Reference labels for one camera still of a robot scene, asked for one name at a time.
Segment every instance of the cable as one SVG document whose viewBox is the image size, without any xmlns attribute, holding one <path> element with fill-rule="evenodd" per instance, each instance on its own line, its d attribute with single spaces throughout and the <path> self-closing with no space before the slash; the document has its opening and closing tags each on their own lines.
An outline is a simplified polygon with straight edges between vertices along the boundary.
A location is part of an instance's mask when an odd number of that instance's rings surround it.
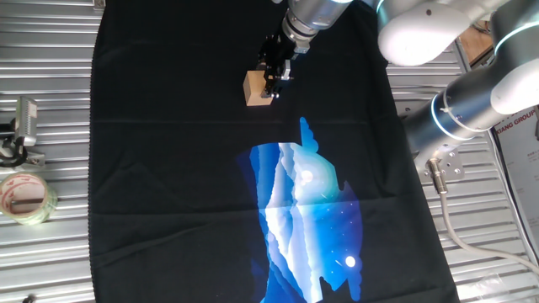
<svg viewBox="0 0 539 303">
<path fill-rule="evenodd" d="M 531 269 L 534 273 L 539 274 L 539 267 L 537 267 L 532 262 L 525 260 L 524 258 L 520 258 L 515 256 L 512 253 L 509 252 L 501 252 L 498 250 L 493 249 L 485 249 L 485 248 L 478 248 L 473 247 L 467 243 L 465 243 L 461 238 L 456 234 L 455 230 L 453 229 L 453 226 L 451 225 L 451 220 L 449 219 L 449 208 L 447 206 L 447 194 L 446 193 L 440 193 L 440 200 L 441 200 L 441 212 L 444 216 L 444 223 L 446 224 L 447 232 L 449 233 L 449 236 L 453 241 L 460 247 L 466 249 L 470 253 L 476 253 L 476 254 L 482 254 L 485 256 L 490 257 L 499 257 L 499 258 L 506 258 L 509 260 L 516 261 L 527 268 Z"/>
</svg>

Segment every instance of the metal clamp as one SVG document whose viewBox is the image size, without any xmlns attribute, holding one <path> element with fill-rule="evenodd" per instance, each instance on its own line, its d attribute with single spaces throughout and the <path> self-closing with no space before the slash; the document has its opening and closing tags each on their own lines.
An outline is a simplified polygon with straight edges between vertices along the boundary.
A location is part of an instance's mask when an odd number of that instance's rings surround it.
<svg viewBox="0 0 539 303">
<path fill-rule="evenodd" d="M 443 174 L 445 181 L 464 179 L 464 168 L 457 149 L 441 152 L 436 155 L 435 160 L 438 162 L 437 166 L 440 168 L 440 173 Z M 431 161 L 432 159 L 425 164 L 423 172 L 419 171 L 421 183 L 430 183 L 433 180 Z"/>
</svg>

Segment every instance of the metal bracket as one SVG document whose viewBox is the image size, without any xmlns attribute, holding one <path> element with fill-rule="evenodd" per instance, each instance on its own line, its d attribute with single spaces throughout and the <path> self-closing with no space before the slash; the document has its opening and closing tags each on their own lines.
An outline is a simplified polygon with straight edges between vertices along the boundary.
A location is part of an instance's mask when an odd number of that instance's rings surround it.
<svg viewBox="0 0 539 303">
<path fill-rule="evenodd" d="M 106 6 L 105 0 L 93 0 L 93 9 L 103 10 Z"/>
<path fill-rule="evenodd" d="M 457 149 L 442 152 L 438 154 L 436 158 L 440 160 L 441 172 L 444 174 L 444 179 L 446 181 L 457 181 L 464 179 L 464 168 L 462 166 L 461 157 L 459 156 Z M 426 165 L 423 167 L 423 171 L 419 171 L 418 173 L 421 183 L 432 182 L 430 170 Z"/>
</svg>

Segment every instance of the metal grating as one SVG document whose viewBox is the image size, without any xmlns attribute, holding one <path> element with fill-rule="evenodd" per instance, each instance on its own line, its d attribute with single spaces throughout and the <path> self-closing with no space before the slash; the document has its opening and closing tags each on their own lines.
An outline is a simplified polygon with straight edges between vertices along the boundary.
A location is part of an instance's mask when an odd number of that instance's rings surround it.
<svg viewBox="0 0 539 303">
<path fill-rule="evenodd" d="M 20 94 L 38 101 L 38 143 L 47 166 L 39 174 L 58 192 L 58 210 L 39 226 L 0 215 L 0 303 L 36 294 L 39 303 L 92 302 L 88 261 L 89 77 L 100 11 L 92 0 L 0 0 L 0 122 L 14 117 Z M 387 69 L 399 113 L 414 110 L 465 71 L 453 49 L 431 63 Z M 450 185 L 450 207 L 470 243 L 526 254 L 490 139 L 462 147 L 467 178 Z M 9 171 L 0 171 L 5 178 Z M 495 271 L 510 295 L 492 302 L 524 302 L 539 295 L 529 271 L 505 260 L 463 252 L 447 238 L 434 189 L 424 185 L 459 295 Z"/>
</svg>

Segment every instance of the clear tape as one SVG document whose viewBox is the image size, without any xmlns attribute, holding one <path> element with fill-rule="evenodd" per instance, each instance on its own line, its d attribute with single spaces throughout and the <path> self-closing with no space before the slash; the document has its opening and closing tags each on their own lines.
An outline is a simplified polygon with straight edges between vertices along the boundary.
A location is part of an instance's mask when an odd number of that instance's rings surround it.
<svg viewBox="0 0 539 303">
<path fill-rule="evenodd" d="M 14 213 L 12 203 L 17 199 L 43 200 L 35 210 Z M 56 191 L 34 173 L 14 173 L 0 183 L 0 211 L 20 224 L 35 225 L 46 221 L 57 204 Z"/>
</svg>

